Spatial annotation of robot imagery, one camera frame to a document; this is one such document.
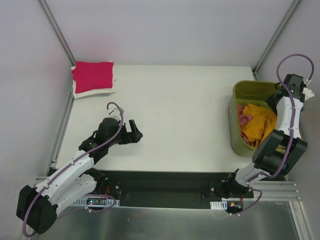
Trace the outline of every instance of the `metal pole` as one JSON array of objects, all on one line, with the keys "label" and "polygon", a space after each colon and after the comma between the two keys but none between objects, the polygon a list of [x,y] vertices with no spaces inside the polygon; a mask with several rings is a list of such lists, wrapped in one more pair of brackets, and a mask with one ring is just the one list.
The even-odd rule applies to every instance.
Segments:
[{"label": "metal pole", "polygon": [[259,59],[259,62],[257,63],[256,67],[253,68],[253,75],[257,75],[257,72],[261,68],[262,64],[265,62],[267,56],[273,49],[275,43],[279,39],[280,34],[284,31],[286,25],[288,24],[290,18],[292,17],[293,13],[297,9],[297,6],[302,2],[303,0],[293,0],[291,3],[289,9],[286,11],[283,19],[281,20],[279,26],[277,27],[275,33],[273,34],[270,42],[268,43],[266,49],[264,50],[262,56]]},{"label": "metal pole", "polygon": [[65,52],[65,54],[67,55],[70,63],[72,66],[75,66],[76,65],[76,60],[75,60],[75,57],[74,55],[72,54],[58,24],[57,24],[57,21],[55,20],[55,17],[53,16],[48,4],[47,4],[47,1],[46,0],[37,0],[40,4],[40,7],[42,8],[43,10],[43,13],[44,15],[46,16],[46,18],[48,19],[55,35],[57,36],[59,42],[61,43],[61,46]]}]

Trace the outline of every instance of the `white wall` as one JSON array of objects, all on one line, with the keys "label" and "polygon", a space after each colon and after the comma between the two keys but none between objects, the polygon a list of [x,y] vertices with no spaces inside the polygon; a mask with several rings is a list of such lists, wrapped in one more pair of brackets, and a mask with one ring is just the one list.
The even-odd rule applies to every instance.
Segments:
[{"label": "white wall", "polygon": [[292,0],[48,0],[77,60],[255,67]]},{"label": "white wall", "polygon": [[[315,97],[305,103],[301,113],[303,136],[308,142],[308,149],[289,174],[289,179],[299,184],[300,192],[316,239],[320,238],[320,208],[315,207],[320,197],[320,1],[304,0],[281,35],[276,46],[258,72],[261,81],[277,81],[276,68],[287,55],[301,53],[308,55],[315,64],[315,74],[309,87]],[[311,67],[301,57],[289,58],[281,67],[280,74],[298,74],[308,78]]]},{"label": "white wall", "polygon": [[0,22],[0,239],[10,240],[19,191],[48,164],[71,75],[36,0],[0,1]]}]

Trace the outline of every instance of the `yellow cloth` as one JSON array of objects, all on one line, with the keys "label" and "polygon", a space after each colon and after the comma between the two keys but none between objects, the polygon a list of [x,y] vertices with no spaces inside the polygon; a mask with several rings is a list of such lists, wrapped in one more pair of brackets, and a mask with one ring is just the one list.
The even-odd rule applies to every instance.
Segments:
[{"label": "yellow cloth", "polygon": [[276,128],[277,116],[271,110],[251,103],[245,105],[243,114],[253,116],[253,119],[245,125],[240,126],[251,146],[258,147],[260,143]]}]

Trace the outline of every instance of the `metal frame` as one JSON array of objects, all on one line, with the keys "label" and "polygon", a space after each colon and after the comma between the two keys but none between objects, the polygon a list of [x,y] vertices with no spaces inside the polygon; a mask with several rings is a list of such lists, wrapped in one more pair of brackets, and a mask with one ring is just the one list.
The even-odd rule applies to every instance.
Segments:
[{"label": "metal frame", "polygon": [[262,56],[260,57],[257,65],[255,68],[253,68],[253,75],[256,76],[257,72],[259,71],[259,69],[261,68],[262,64],[265,62],[267,56],[269,55],[269,53],[271,52],[271,50],[273,49],[274,45],[276,44],[277,40],[279,39],[279,36],[281,35],[281,33],[284,31],[285,27],[287,26],[290,18],[292,17],[292,15],[294,14],[295,10],[297,9],[298,5],[302,2],[303,0],[293,0],[293,2],[291,3],[289,9],[286,11],[283,19],[281,20],[279,26],[277,27],[277,29],[275,30],[271,40],[269,41],[268,45],[266,46]]},{"label": "metal frame", "polygon": [[289,204],[299,238],[301,240],[315,240],[303,203],[290,201]]},{"label": "metal frame", "polygon": [[59,123],[58,132],[55,136],[54,145],[51,150],[51,154],[50,154],[50,158],[49,158],[50,162],[49,162],[47,170],[46,170],[47,174],[49,173],[51,168],[53,168],[53,169],[56,168],[59,152],[60,152],[63,140],[64,140],[65,132],[66,132],[66,129],[68,126],[68,121],[69,121],[69,117],[71,114],[71,110],[72,110],[72,106],[74,104],[74,101],[75,101],[75,98],[74,98],[72,92],[70,92],[69,97],[67,99],[66,106],[64,108],[62,119]]},{"label": "metal frame", "polygon": [[[302,198],[294,181],[258,181],[253,184],[254,189],[262,190],[260,201],[277,202],[301,202]],[[257,200],[259,193],[254,192],[254,198],[245,198],[246,201]],[[229,198],[222,200],[239,200],[238,198]]]},{"label": "metal frame", "polygon": [[48,22],[50,23],[55,35],[57,36],[59,42],[61,43],[61,46],[62,46],[66,56],[68,57],[71,65],[75,66],[76,65],[75,57],[72,54],[72,52],[67,44],[67,41],[65,40],[65,37],[62,34],[62,32],[57,24],[57,21],[49,8],[47,1],[46,0],[37,0],[37,1],[40,4],[40,7],[43,10],[44,15],[48,19]]}]

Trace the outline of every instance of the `metal floor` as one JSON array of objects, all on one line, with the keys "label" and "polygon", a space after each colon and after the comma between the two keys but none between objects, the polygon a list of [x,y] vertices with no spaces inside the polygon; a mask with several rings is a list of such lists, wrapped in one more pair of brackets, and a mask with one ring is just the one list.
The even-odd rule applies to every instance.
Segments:
[{"label": "metal floor", "polygon": [[295,240],[299,236],[288,202],[262,201],[240,217],[209,209],[114,207],[102,213],[81,209],[32,239]]}]

